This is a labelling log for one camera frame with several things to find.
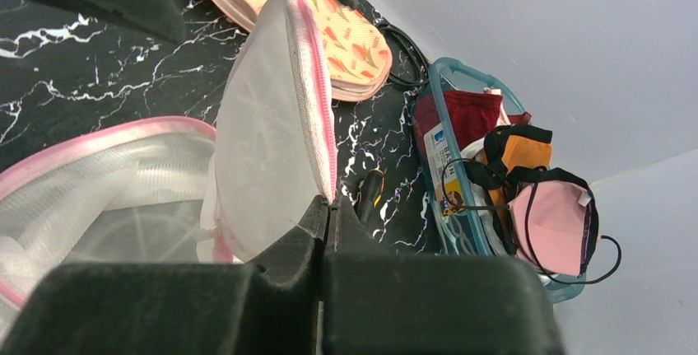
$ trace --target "orange floral pattern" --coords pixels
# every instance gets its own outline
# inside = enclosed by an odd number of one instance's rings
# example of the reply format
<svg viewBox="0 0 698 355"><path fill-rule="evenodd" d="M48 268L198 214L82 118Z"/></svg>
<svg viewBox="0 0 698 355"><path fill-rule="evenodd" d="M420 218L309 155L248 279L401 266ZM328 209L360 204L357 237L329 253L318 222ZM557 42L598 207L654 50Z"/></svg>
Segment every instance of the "orange floral pattern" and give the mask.
<svg viewBox="0 0 698 355"><path fill-rule="evenodd" d="M243 12L259 13L266 0L240 0ZM382 82L392 65L385 38L358 11L337 0L308 0L320 30L330 77L352 85Z"/></svg>

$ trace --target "mask ear loop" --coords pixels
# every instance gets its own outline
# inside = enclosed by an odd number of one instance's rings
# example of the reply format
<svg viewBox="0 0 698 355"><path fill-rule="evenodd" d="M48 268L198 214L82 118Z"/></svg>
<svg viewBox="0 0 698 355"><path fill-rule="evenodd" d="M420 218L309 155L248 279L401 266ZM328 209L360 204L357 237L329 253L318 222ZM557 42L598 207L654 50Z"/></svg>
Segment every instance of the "mask ear loop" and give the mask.
<svg viewBox="0 0 698 355"><path fill-rule="evenodd" d="M613 267L608 270L604 275L602 275L599 278L593 279L591 281L578 281L574 283L566 282L566 281L560 281L554 277L552 277L547 270L543 268L541 265L540 260L538 260L538 256L536 255L536 251L533 249L533 244L531 243L531 236L529 235L529 230L528 230L528 216L531 214L531 207L533 206L533 197L536 195L536 191L538 189L538 181L533 183L533 187L531 188L531 195L528 198L528 205L526 206L526 217L524 221L524 227L526 231L526 245L528 245L528 249L531 250L531 256L533 257L533 262L541 269L542 273L546 275L546 277L550 278L551 281L554 283L562 283L565 285L594 285L595 283L600 283L601 281L605 280L608 277L611 277L616 270L621 266L621 259L623 257L623 252L621 250L621 245L618 244L618 241L616 241L615 238L611 236L601 236L602 240L609 240L612 242L616 248L618 249L618 257L616 258L616 264L613 265Z"/></svg>
<svg viewBox="0 0 698 355"><path fill-rule="evenodd" d="M451 199L449 199L449 196L446 194L446 169L449 168L454 163L457 163L459 161L467 162L467 163L476 163L480 166L485 167L485 170L488 170L492 173L492 177L497 178L498 180L501 181L502 185L506 183L505 179L496 171L492 170L492 167L488 166L487 164L482 163L481 161L477 161L475 159L467 159L465 157L459 157L457 159L453 159L452 161L449 161L448 164L444 166L444 169L441 171L441 191L444 193L444 197L446 198L446 201L453 205L456 208L464 208L464 209L472 209L475 211L496 211L500 209L509 209L508 205L487 205L487 206L467 206L465 204L456 204Z"/></svg>

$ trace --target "red fabric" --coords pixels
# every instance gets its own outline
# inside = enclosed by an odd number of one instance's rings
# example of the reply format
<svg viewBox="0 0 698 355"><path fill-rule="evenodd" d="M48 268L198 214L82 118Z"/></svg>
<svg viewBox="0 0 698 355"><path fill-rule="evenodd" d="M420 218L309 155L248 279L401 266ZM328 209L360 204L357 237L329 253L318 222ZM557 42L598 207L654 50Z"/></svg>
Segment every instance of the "red fabric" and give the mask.
<svg viewBox="0 0 698 355"><path fill-rule="evenodd" d="M496 127L497 119L500 117L501 96L451 90L444 92L444 99L459 151ZM417 101L412 120L417 148L423 156L426 156L424 134L440 123L433 95L422 96Z"/></svg>
<svg viewBox="0 0 698 355"><path fill-rule="evenodd" d="M528 124L531 121L531 114L523 112L522 114L508 114L509 121L512 124Z"/></svg>

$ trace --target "black cable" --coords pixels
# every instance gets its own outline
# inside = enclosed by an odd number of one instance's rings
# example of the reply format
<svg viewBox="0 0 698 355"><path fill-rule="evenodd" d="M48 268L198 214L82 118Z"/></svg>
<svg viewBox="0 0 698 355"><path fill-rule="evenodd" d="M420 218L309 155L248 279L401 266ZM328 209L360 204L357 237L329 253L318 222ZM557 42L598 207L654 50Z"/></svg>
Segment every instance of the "black cable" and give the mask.
<svg viewBox="0 0 698 355"><path fill-rule="evenodd" d="M427 83L429 83L429 60L426 56L417 48L415 42L405 34L405 31L400 30L396 26L388 22L380 23L376 26L378 31L387 39L390 36L398 43L398 47L405 51L407 59L411 62L415 70L415 79L407 79L400 77L397 71L390 68L390 74L388 75L388 80L394 85L406 87L409 89L422 88Z"/></svg>

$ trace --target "teal basket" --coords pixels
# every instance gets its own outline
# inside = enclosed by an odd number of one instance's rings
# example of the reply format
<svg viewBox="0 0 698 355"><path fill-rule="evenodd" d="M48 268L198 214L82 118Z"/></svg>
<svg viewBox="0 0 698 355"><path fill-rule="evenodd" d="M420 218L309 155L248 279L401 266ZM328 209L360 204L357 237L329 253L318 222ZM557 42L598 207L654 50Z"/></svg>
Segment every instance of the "teal basket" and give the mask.
<svg viewBox="0 0 698 355"><path fill-rule="evenodd" d="M451 126L449 112L446 109L444 90L482 92L485 87L501 89L503 104L507 114L523 114L525 112L519 99L517 99L514 93L512 93L504 83L500 82L499 79L463 65L454 58L439 58L433 62L429 66L429 79L429 84L425 86L419 99L417 99L415 105L412 106L412 120L415 121L415 125L419 125L417 122L418 118L415 118L414 115L415 106L421 99L427 96L433 96L433 107L429 107L429 109L433 108L438 113L444 131L444 138L450 151L460 151L460 148L456 142L454 129ZM429 191L431 210L434 213L445 253L448 255L492 256L493 254L487 243L485 232L482 228L482 222L477 211L462 211L448 217L442 217L439 214L440 207L434 196L434 183L431 180L429 162L427 157L423 156L422 151L419 151L419 157ZM466 174L464 164L462 162L455 162L454 169L456 177L458 178L458 184L460 185L461 194L463 195L463 201L466 205L474 205L475 199L472 195L470 180ZM558 279L568 283L574 283L577 281L584 281L584 275L580 277L561 275ZM550 282L546 285L546 289L552 301L557 303L577 297L584 289L584 285Z"/></svg>

